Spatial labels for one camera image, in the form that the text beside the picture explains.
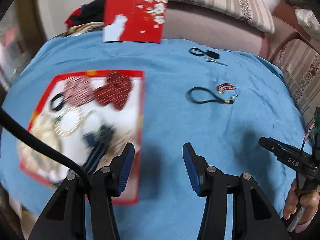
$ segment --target blue bedsheet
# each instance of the blue bedsheet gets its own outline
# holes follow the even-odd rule
[[[304,129],[277,67],[255,55],[223,50],[213,51],[228,66],[206,62],[188,50],[209,48],[187,40],[163,40],[161,44],[101,41],[102,32],[48,41],[11,88],[3,108],[27,127],[55,75],[94,69],[146,71],[140,202],[115,207],[121,239],[196,239],[205,198],[192,191],[182,158],[185,142],[191,142],[198,155],[224,173],[252,174],[281,213],[295,173],[261,148],[258,140],[273,137],[300,147]],[[215,90],[224,82],[240,88],[233,105],[195,105],[186,100],[192,87]],[[227,91],[222,96],[229,99],[231,95]],[[1,183],[27,209],[40,214],[53,190],[19,170],[16,143],[4,130]],[[92,239],[88,206],[86,211],[87,237]],[[231,229],[229,205],[226,239]]]

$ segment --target human hand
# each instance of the human hand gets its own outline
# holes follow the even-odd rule
[[[283,217],[284,219],[289,219],[292,214],[294,214],[297,210],[297,205],[299,202],[298,195],[295,193],[297,189],[297,181],[294,180],[291,184],[291,188],[289,190],[287,199],[285,200],[284,209],[283,209]],[[300,204],[306,207],[306,211],[301,218],[299,225],[302,225],[308,222],[313,218],[318,209],[320,195],[319,192],[310,192],[300,198]]]

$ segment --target white cat illustration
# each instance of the white cat illustration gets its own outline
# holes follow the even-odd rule
[[[114,22],[103,28],[103,41],[119,41],[125,29],[128,18],[122,14],[116,15]]]

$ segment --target metal screw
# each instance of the metal screw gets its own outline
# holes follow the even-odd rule
[[[76,176],[73,173],[71,173],[67,176],[67,180],[73,180],[75,177]]]
[[[102,171],[103,173],[107,173],[107,172],[109,172],[110,170],[111,170],[111,169],[110,169],[109,166],[104,166],[104,167],[101,168],[101,171]]]
[[[243,177],[244,179],[251,179],[251,175],[250,175],[249,173],[244,173],[244,174],[242,174],[242,177]]]
[[[217,169],[216,169],[216,167],[214,167],[214,166],[208,166],[208,167],[207,167],[207,171],[208,171],[208,172],[216,172]]]

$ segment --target pearl bracelet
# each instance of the pearl bracelet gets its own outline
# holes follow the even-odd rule
[[[68,130],[68,131],[63,131],[60,127],[60,122],[63,118],[63,116],[68,113],[74,111],[78,114],[78,120],[76,122],[76,125]],[[77,107],[77,106],[71,106],[69,108],[67,108],[66,110],[64,110],[61,115],[59,115],[58,117],[56,117],[55,119],[55,123],[54,123],[54,131],[58,136],[69,136],[71,134],[73,134],[74,132],[76,132],[76,130],[78,130],[82,125],[84,124],[84,115],[83,115],[83,111],[81,108]]]

